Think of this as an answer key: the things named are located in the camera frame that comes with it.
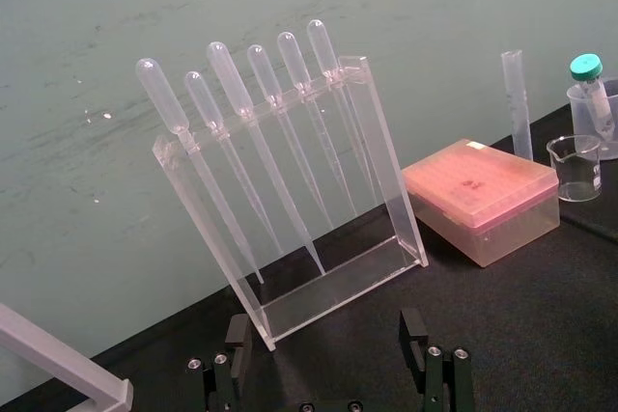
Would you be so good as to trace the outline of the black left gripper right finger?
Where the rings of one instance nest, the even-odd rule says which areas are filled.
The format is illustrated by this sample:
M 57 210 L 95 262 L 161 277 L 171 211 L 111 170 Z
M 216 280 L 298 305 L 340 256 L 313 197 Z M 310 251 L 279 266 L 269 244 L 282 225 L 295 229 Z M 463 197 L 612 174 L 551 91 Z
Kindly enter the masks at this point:
M 448 350 L 431 343 L 418 309 L 399 315 L 399 343 L 414 386 L 423 397 L 422 411 L 473 411 L 471 352 L 463 346 Z

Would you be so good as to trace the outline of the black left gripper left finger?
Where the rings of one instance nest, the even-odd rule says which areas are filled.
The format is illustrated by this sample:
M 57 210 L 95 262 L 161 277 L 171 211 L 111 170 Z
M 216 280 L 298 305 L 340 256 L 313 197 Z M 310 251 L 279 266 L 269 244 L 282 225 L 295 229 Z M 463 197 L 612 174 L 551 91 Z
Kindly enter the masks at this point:
M 201 411 L 240 411 L 252 355 L 252 323 L 247 314 L 230 319 L 224 346 L 209 359 L 192 357 L 186 372 L 199 380 Z

